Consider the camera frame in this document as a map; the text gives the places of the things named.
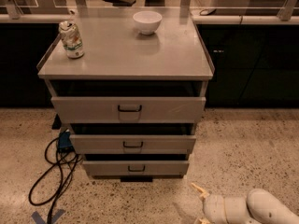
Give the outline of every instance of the white bowl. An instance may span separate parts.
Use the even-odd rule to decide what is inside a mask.
[[[134,14],[133,19],[141,34],[151,35],[158,29],[162,15],[155,11],[140,11]]]

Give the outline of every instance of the can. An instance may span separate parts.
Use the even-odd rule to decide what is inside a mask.
[[[59,23],[59,33],[69,58],[79,58],[84,55],[83,43],[77,25],[72,21]]]

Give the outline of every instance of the black cable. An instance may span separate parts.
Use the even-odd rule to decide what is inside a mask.
[[[41,206],[44,205],[46,203],[52,202],[50,210],[48,212],[48,217],[47,217],[47,224],[51,224],[52,223],[52,213],[53,213],[53,209],[58,201],[58,199],[66,192],[66,190],[68,189],[72,179],[73,179],[73,173],[75,171],[75,168],[77,166],[77,164],[81,161],[81,159],[79,158],[79,154],[77,154],[75,151],[72,152],[68,152],[68,153],[60,153],[58,152],[58,141],[61,137],[61,135],[65,133],[65,131],[63,131],[62,133],[59,134],[58,137],[54,138],[52,141],[49,142],[49,144],[47,145],[46,149],[45,149],[45,153],[44,153],[44,158],[45,160],[51,164],[51,167],[41,176],[37,179],[37,181],[34,183],[34,185],[31,187],[30,191],[29,191],[29,195],[28,195],[28,200],[29,203],[31,205],[34,206]],[[48,158],[48,152],[49,152],[49,148],[52,144],[54,144],[56,142],[56,154],[55,154],[55,161],[50,161]],[[74,154],[74,157],[72,159],[70,159],[69,161],[66,159],[71,153]],[[64,178],[64,172],[63,172],[63,165],[67,165],[70,172],[68,173],[68,175],[66,176],[66,178]],[[42,179],[44,179],[45,176],[47,176],[47,174],[52,171],[55,167],[57,167],[59,169],[60,172],[60,181],[59,181],[59,186],[56,189],[56,191],[54,192],[54,194],[49,197],[46,201],[43,201],[41,203],[35,203],[32,200],[32,195],[33,192],[36,188],[36,186],[40,183],[40,181]]]

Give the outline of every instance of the black handle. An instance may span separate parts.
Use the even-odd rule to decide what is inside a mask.
[[[123,147],[127,147],[127,148],[142,148],[143,147],[143,141],[141,141],[139,146],[128,146],[125,143],[126,143],[125,141],[122,142]]]
[[[144,172],[146,170],[146,165],[143,165],[142,169],[131,169],[130,165],[128,166],[128,171],[129,172]]]
[[[140,112],[142,110],[142,105],[140,105],[138,109],[132,109],[132,110],[131,109],[121,109],[121,106],[118,105],[118,110],[120,112]]]

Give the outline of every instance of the speckled floor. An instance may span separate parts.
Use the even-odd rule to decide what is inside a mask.
[[[50,205],[32,206],[28,192],[49,165],[44,149],[57,136],[52,109],[0,109],[0,223],[45,223]],[[91,179],[81,166],[57,202],[64,213],[55,223],[193,224],[202,217],[194,182],[212,193],[246,195],[264,188],[299,215],[299,110],[207,109],[198,141],[182,179],[122,183]],[[56,173],[36,190],[49,197]]]

